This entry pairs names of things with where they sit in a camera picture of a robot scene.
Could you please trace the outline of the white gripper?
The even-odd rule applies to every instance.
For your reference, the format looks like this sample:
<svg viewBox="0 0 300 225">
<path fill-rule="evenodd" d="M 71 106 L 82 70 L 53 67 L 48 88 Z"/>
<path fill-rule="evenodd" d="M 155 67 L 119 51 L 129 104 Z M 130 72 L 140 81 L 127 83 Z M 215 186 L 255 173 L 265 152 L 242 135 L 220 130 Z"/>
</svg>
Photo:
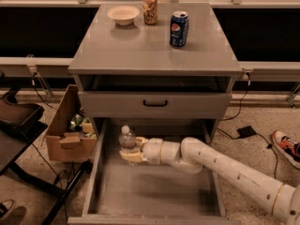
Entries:
<svg viewBox="0 0 300 225">
<path fill-rule="evenodd" d="M 119 154 L 122 159 L 131 163 L 142 163 L 143 161 L 152 165 L 159 165 L 161 163 L 162 139 L 152 138 L 147 140 L 144 137 L 137 137 L 135 142 L 137 146 L 142 149 L 142 152 L 138 148 L 121 149 Z"/>
</svg>

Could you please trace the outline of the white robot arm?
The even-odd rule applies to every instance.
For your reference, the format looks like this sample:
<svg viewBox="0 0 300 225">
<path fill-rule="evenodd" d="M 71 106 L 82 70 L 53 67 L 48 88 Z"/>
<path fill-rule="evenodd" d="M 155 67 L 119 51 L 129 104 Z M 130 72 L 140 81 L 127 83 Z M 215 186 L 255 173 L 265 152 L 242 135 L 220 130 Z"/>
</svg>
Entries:
<svg viewBox="0 0 300 225">
<path fill-rule="evenodd" d="M 300 225 L 300 187 L 291 187 L 258 172 L 191 137 L 181 142 L 122 135 L 120 156 L 131 163 L 168 164 L 185 173 L 207 168 L 245 193 L 262 209 L 285 223 Z"/>
</svg>

